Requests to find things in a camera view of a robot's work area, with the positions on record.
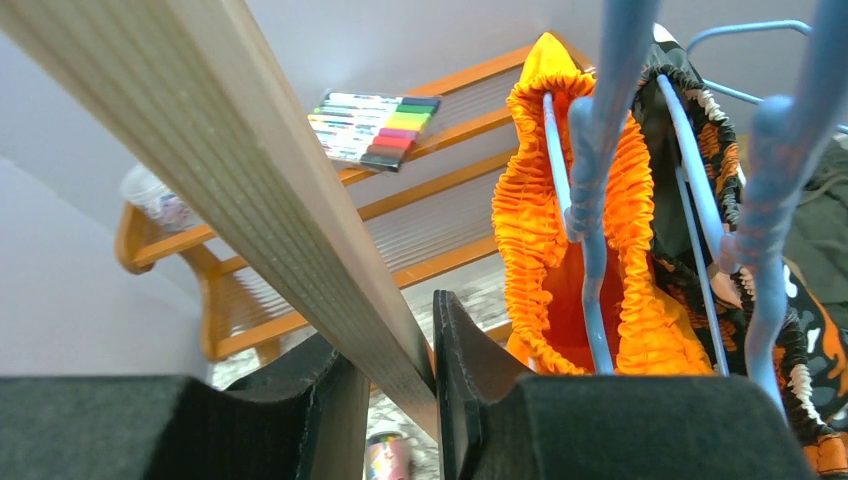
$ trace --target blue plastic hanger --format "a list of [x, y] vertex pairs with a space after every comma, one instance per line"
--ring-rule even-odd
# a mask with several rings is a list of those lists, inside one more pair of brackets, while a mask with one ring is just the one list
[[[806, 23], [799, 22], [798, 20], [776, 20], [772, 22], [743, 23], [739, 25], [726, 25], [723, 27], [711, 28], [695, 35], [695, 38], [693, 38], [692, 41], [689, 42], [689, 46], [686, 47], [686, 54], [691, 56], [692, 50], [708, 38], [719, 37], [722, 35], [732, 35], [737, 33], [766, 32], [770, 30], [795, 30], [798, 33], [809, 36], [810, 32], [812, 31], [812, 28], [810, 28], [810, 26]], [[753, 105], [759, 105], [763, 102], [763, 99], [760, 97], [755, 97], [745, 92], [740, 92], [735, 88], [730, 88], [720, 83], [711, 82], [705, 79], [704, 85], [706, 85], [707, 88], [713, 91], [723, 93], [729, 97], [733, 97], [737, 100], [742, 100], [743, 102], [747, 102]], [[848, 134], [848, 126], [837, 125], [836, 131], [838, 131], [839, 133]]]
[[701, 153], [698, 150], [698, 142], [695, 140], [695, 133], [689, 124], [689, 117], [683, 109], [683, 104], [677, 97], [674, 87], [665, 75], [657, 77], [657, 83], [660, 86], [665, 103], [668, 106], [671, 114], [671, 121], [674, 125], [674, 131], [677, 135], [677, 141], [680, 145], [681, 164], [674, 168], [674, 175], [677, 179], [677, 188], [680, 191], [680, 199], [683, 202], [683, 215], [686, 217], [686, 226], [689, 230], [689, 239], [692, 242], [692, 251], [695, 254], [695, 268], [698, 271], [698, 280], [701, 284], [701, 294], [704, 296], [704, 308], [707, 313], [707, 322], [710, 325], [710, 336], [713, 340], [713, 348], [715, 349], [716, 365], [721, 375], [729, 375], [727, 368], [727, 358], [724, 352], [724, 340], [721, 337], [721, 330], [718, 324], [718, 315], [716, 315], [715, 303], [713, 300], [713, 291], [710, 286], [709, 275], [707, 274], [707, 266], [704, 263], [703, 252], [701, 251], [701, 242], [698, 236], [698, 229], [695, 225], [695, 215], [692, 212], [692, 205], [689, 203], [689, 190], [686, 187], [686, 179], [684, 170], [687, 172], [693, 171], [693, 175], [689, 175], [690, 185], [692, 187], [692, 197], [699, 206], [700, 210], [705, 210], [706, 216], [701, 216], [701, 220], [706, 218], [707, 227], [717, 227], [721, 233], [724, 233], [721, 220], [718, 215], [718, 209], [715, 206], [715, 197], [712, 194], [712, 189], [707, 181], [706, 173], [704, 172], [704, 164], [701, 161]]
[[583, 248], [583, 315], [598, 374], [614, 373], [600, 306], [607, 263], [601, 216], [613, 155], [636, 93], [658, 10], [659, 0], [604, 2], [601, 62], [594, 96], [576, 99], [568, 111], [575, 156], [570, 188], [553, 115], [553, 96], [548, 93], [544, 100], [548, 152], [563, 225], [568, 240], [580, 242]]
[[[781, 28], [798, 26], [794, 22], [789, 26], [788, 22], [779, 23], [782, 23]], [[696, 40], [700, 42], [707, 36], [738, 33], [741, 28], [749, 31], [773, 29], [768, 24], [752, 25], [713, 29], [705, 32], [709, 35], [701, 34]], [[754, 115], [748, 147], [751, 177], [743, 193], [738, 230], [719, 236], [718, 246], [716, 236], [721, 224], [713, 223], [713, 217], [718, 215], [717, 208], [714, 201], [710, 204], [705, 196], [699, 198], [702, 195], [698, 193], [702, 188], [699, 184], [706, 181], [706, 174], [703, 168], [686, 168], [702, 228], [719, 268], [724, 273], [733, 273], [741, 264], [754, 278], [756, 303], [745, 338], [745, 362], [749, 377], [769, 394], [778, 407], [782, 406], [782, 401], [774, 373], [772, 349], [787, 309], [783, 246], [801, 188], [815, 170], [821, 151], [848, 100], [846, 47], [848, 2], [819, 2], [815, 29], [804, 55], [801, 70], [804, 73], [794, 99], [787, 96], [767, 98]], [[686, 156], [684, 168], [687, 167]]]

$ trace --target orange fabric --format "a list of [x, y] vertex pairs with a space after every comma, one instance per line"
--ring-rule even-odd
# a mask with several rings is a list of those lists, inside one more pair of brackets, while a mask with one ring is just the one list
[[[570, 169], [566, 112], [591, 95], [594, 79], [576, 68], [550, 34], [536, 42], [509, 98], [518, 153], [495, 188], [492, 220], [506, 265], [505, 296], [513, 324], [507, 349], [539, 373], [592, 371], [583, 321], [580, 245], [563, 231], [545, 144], [542, 97], [555, 109]], [[648, 251], [654, 204], [649, 155], [628, 117], [610, 171], [603, 228], [609, 248], [601, 307], [616, 369], [626, 374], [710, 374], [706, 352], [685, 309], [653, 284]]]
[[804, 455], [819, 475], [848, 473], [845, 444], [838, 433], [824, 435], [816, 445], [804, 447]]

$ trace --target metal can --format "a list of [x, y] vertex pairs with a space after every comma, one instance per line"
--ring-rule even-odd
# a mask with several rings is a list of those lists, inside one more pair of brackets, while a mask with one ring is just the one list
[[366, 441], [368, 480], [410, 480], [409, 455], [403, 434], [385, 431], [372, 434]]

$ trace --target orange shelf frame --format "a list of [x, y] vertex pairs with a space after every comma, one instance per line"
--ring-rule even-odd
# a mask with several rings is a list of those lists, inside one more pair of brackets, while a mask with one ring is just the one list
[[[578, 64], [578, 67], [585, 68], [589, 65], [582, 53], [561, 37], [558, 36], [558, 38], [572, 53], [572, 58]], [[530, 48], [531, 46], [519, 48], [488, 62], [413, 89], [407, 94], [447, 95], [468, 88], [496, 75], [520, 68]], [[426, 139], [415, 148], [406, 161], [423, 158], [430, 153], [507, 125], [511, 121], [512, 118], [506, 108], [481, 115]], [[514, 153], [514, 151], [500, 153], [363, 206], [358, 209], [359, 215], [363, 221], [370, 220], [498, 171], [506, 166]], [[344, 185], [351, 185], [373, 175], [375, 175], [373, 172], [349, 168], [339, 172], [339, 179]], [[133, 274], [150, 271], [158, 260], [170, 255], [182, 256], [194, 271], [202, 292], [203, 322], [200, 343], [207, 358], [212, 362], [217, 362], [240, 351], [256, 348], [260, 360], [266, 363], [280, 354], [278, 341], [280, 336], [297, 331], [307, 326], [308, 323], [299, 314], [289, 313], [276, 318], [259, 318], [259, 321], [251, 323], [248, 326], [249, 328], [244, 329], [244, 331], [235, 328], [238, 326], [237, 322], [234, 325], [234, 319], [224, 314], [225, 311], [229, 310], [221, 308], [220, 302], [228, 301], [224, 299], [226, 297], [224, 293], [225, 285], [231, 287], [236, 284], [233, 276], [248, 265], [241, 257], [221, 260], [212, 254], [204, 243], [215, 237], [215, 232], [206, 225], [185, 232], [166, 235], [141, 211], [130, 204], [126, 204], [116, 236], [115, 254], [121, 265]], [[497, 245], [494, 237], [491, 236], [407, 267], [395, 272], [393, 276], [398, 287], [407, 288], [494, 253], [497, 253]], [[252, 299], [249, 294], [239, 295], [238, 298], [237, 302], [255, 303], [255, 299]], [[256, 305], [228, 305], [228, 307], [234, 306], [243, 307], [243, 309], [253, 308], [251, 311], [261, 310], [256, 308]], [[496, 341], [503, 342], [506, 341], [511, 331], [511, 326], [506, 324], [487, 333]]]

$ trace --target wooden plank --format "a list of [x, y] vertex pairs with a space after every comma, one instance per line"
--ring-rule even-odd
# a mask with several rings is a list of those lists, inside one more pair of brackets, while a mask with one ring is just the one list
[[124, 204], [121, 224], [115, 235], [115, 257], [126, 271], [135, 275], [149, 272], [153, 268], [152, 264], [144, 265], [136, 262], [139, 250], [144, 248], [144, 229], [149, 221], [141, 210], [130, 203]]
[[432, 349], [243, 1], [4, 0], [0, 27], [437, 438]]
[[524, 60], [527, 59], [527, 54], [530, 53], [532, 48], [533, 45], [521, 47], [499, 57], [495, 57], [487, 62], [467, 68], [461, 72], [456, 72], [453, 75], [443, 77], [422, 87], [414, 88], [406, 92], [406, 94], [419, 95], [422, 97], [435, 97], [439, 95], [448, 95], [456, 92], [457, 90], [468, 88], [496, 75], [524, 65]]
[[215, 237], [215, 232], [208, 225], [200, 225], [140, 248], [133, 262], [141, 267], [153, 266], [154, 263], [165, 257], [195, 247]]
[[377, 218], [385, 213], [397, 210], [419, 200], [431, 197], [464, 183], [470, 182], [483, 175], [492, 173], [506, 166], [509, 159], [515, 155], [515, 150], [499, 153], [493, 157], [453, 171], [447, 175], [422, 183], [421, 185], [391, 195], [372, 204], [361, 207], [358, 212], [362, 221]]
[[[415, 146], [414, 150], [410, 152], [404, 162], [409, 163], [425, 155], [456, 145], [459, 142], [464, 142], [469, 138], [490, 132], [504, 125], [508, 125], [511, 122], [512, 115], [509, 113], [507, 108], [489, 112], [427, 138], [421, 142], [420, 145]], [[374, 175], [377, 175], [377, 173], [356, 168], [346, 168], [339, 172], [339, 179], [344, 185], [352, 185], [356, 182], [361, 182], [366, 178], [373, 177]]]
[[[412, 265], [409, 268], [396, 272], [393, 277], [398, 288], [407, 288], [483, 257], [495, 254], [497, 251], [498, 246], [493, 235], [430, 260]], [[224, 359], [248, 348], [252, 348], [270, 338], [295, 332], [308, 325], [309, 322], [303, 316], [297, 312], [292, 312], [251, 328], [246, 332], [222, 339], [218, 342], [215, 350], [218, 358]]]
[[[409, 205], [418, 200], [443, 192], [449, 188], [461, 185], [465, 182], [479, 178], [482, 175], [491, 173], [498, 168], [501, 168], [509, 162], [509, 159], [515, 151], [504, 152], [493, 157], [477, 162], [471, 166], [443, 175], [435, 180], [431, 180], [424, 184], [413, 187], [396, 195], [392, 195], [383, 200], [379, 200], [370, 205], [366, 205], [359, 209], [359, 215], [363, 221], [378, 217], [384, 213], [396, 210], [404, 205]], [[133, 232], [126, 228], [119, 230], [116, 244], [126, 243], [127, 235]], [[174, 234], [164, 240], [146, 245], [137, 249], [136, 254], [131, 261], [133, 268], [142, 271], [149, 271], [153, 264], [169, 255], [179, 253], [185, 249], [200, 245], [206, 241], [215, 238], [215, 232], [207, 225], [192, 228], [191, 230]], [[238, 266], [238, 262], [228, 264], [222, 273], [244, 268], [244, 265]]]

